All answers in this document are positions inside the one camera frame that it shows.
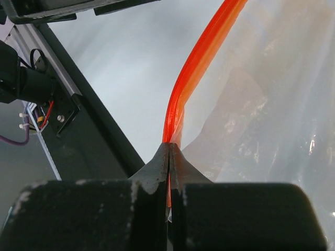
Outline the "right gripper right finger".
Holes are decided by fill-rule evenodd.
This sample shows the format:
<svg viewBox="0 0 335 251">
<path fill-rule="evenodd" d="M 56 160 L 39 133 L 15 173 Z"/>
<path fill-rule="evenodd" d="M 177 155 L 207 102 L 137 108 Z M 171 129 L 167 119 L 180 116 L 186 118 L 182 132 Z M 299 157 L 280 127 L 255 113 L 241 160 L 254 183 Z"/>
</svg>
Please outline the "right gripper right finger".
<svg viewBox="0 0 335 251">
<path fill-rule="evenodd" d="M 305 193 L 288 183 L 214 183 L 170 144 L 174 250 L 326 250 Z"/>
</svg>

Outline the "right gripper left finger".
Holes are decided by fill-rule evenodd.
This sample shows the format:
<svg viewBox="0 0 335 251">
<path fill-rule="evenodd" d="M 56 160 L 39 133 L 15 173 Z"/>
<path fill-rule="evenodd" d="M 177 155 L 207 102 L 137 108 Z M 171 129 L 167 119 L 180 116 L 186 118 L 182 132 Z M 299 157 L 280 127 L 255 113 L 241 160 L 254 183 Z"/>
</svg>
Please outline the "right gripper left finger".
<svg viewBox="0 0 335 251">
<path fill-rule="evenodd" d="M 166 250 L 169 145 L 129 179 L 40 181 L 16 199 L 1 250 Z"/>
</svg>

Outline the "clear zip top bag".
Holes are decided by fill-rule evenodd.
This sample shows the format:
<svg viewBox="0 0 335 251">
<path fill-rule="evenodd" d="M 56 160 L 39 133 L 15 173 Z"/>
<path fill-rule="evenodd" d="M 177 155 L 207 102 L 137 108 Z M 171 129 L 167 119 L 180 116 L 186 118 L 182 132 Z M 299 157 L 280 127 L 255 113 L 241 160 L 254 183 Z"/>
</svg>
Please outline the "clear zip top bag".
<svg viewBox="0 0 335 251">
<path fill-rule="evenodd" d="M 207 181 L 292 183 L 334 223 L 334 1 L 223 1 L 164 139 Z"/>
</svg>

